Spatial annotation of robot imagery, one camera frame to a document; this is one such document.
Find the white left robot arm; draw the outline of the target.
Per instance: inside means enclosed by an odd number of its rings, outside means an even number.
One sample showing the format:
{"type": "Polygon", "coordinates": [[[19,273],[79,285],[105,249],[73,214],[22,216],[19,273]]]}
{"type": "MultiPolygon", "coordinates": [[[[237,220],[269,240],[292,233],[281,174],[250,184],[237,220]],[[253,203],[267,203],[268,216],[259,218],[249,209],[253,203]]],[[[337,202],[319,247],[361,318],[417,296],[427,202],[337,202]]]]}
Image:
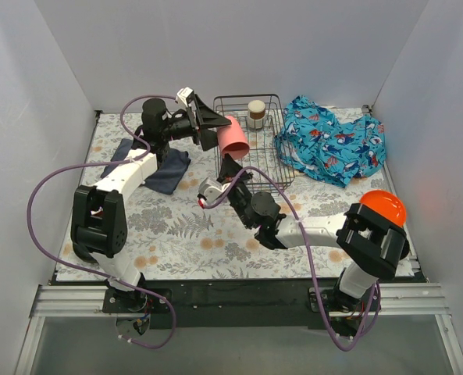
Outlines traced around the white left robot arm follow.
{"type": "Polygon", "coordinates": [[[126,201],[165,162],[171,141],[190,138],[208,151],[217,146],[218,131],[231,124],[190,88],[176,101],[182,107],[170,114],[164,99],[148,98],[124,160],[94,185],[80,185],[73,197],[70,237],[75,255],[103,269],[109,286],[121,293],[120,302],[132,313],[147,305],[148,295],[138,287],[141,272],[123,250],[128,235],[126,201]]]}

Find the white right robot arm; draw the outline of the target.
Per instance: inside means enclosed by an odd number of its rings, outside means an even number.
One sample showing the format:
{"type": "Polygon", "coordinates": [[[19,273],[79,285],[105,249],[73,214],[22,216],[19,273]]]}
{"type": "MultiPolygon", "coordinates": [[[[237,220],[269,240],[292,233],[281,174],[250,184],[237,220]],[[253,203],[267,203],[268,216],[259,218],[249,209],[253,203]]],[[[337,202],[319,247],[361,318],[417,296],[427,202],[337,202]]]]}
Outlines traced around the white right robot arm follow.
{"type": "Polygon", "coordinates": [[[327,295],[331,305],[355,309],[375,282],[394,279],[398,263],[410,252],[406,208],[388,191],[367,192],[340,214],[297,220],[282,213],[267,191],[251,193],[246,185],[251,178],[231,156],[224,156],[218,181],[233,185],[228,201],[242,224],[256,231],[261,245],[273,250],[302,245],[341,248],[351,259],[327,295]]]}

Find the steel cup brown band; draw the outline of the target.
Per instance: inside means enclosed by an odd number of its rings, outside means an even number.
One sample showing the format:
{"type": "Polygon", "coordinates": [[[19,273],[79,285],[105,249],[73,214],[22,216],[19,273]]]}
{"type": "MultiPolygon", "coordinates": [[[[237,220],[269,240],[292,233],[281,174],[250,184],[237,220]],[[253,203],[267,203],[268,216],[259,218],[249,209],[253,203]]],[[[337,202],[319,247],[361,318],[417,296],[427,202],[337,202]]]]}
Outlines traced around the steel cup brown band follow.
{"type": "Polygon", "coordinates": [[[251,130],[261,130],[264,126],[265,103],[262,100],[253,100],[248,103],[247,126],[251,130]]]}

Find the pink plastic cup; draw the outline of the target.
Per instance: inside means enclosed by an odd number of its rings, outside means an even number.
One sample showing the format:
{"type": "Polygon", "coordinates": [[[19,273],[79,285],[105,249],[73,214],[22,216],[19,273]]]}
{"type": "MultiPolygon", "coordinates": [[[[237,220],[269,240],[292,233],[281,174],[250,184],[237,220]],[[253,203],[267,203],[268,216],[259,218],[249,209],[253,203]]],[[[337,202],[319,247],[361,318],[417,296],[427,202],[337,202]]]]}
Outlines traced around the pink plastic cup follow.
{"type": "Polygon", "coordinates": [[[230,155],[233,160],[244,158],[250,151],[247,136],[233,116],[225,116],[230,125],[217,130],[218,146],[222,157],[230,155]]]}

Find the black wire dish rack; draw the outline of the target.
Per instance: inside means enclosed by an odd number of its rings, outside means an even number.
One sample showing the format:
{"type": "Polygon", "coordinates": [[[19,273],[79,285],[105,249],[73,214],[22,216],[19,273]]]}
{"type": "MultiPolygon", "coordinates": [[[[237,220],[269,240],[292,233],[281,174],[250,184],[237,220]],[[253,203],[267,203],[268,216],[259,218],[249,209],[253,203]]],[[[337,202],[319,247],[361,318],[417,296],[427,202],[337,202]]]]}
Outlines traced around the black wire dish rack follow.
{"type": "Polygon", "coordinates": [[[275,137],[285,124],[279,95],[219,95],[213,99],[213,109],[222,116],[234,117],[244,132],[250,151],[237,162],[262,170],[282,191],[288,189],[294,182],[295,172],[283,162],[283,157],[292,156],[292,148],[286,144],[275,144],[275,137]],[[259,127],[248,124],[248,104],[254,100],[265,104],[265,115],[259,127]]]}

